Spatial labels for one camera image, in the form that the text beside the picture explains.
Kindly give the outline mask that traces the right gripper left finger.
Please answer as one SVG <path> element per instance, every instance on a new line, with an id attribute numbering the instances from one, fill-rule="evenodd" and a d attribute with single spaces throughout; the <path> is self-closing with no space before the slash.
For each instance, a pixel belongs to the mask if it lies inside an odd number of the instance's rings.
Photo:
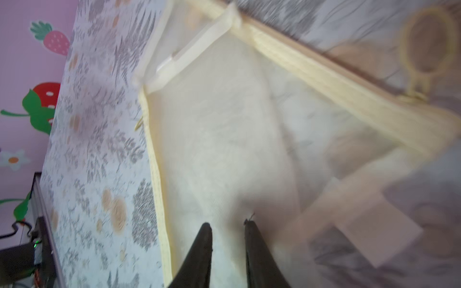
<path id="1" fill-rule="evenodd" d="M 211 226 L 204 223 L 169 288 L 209 288 L 212 242 Z"/>

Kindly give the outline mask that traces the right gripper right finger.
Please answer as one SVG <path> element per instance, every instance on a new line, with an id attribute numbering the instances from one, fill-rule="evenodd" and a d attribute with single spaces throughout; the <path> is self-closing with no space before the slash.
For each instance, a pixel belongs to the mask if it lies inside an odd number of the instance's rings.
<path id="1" fill-rule="evenodd" d="M 248 288 L 289 288 L 260 230 L 252 220 L 244 222 L 246 274 Z"/>

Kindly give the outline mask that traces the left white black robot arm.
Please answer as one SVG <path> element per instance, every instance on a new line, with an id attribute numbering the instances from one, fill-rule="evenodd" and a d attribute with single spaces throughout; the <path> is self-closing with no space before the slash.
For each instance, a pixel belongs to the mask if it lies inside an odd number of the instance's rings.
<path id="1" fill-rule="evenodd" d="M 16 236 L 19 228 L 27 228 L 28 242 L 1 249 L 1 287 L 2 288 L 40 288 L 39 267 L 36 249 L 42 243 L 40 229 L 26 221 L 16 221 L 11 232 L 2 234 L 6 240 Z"/>

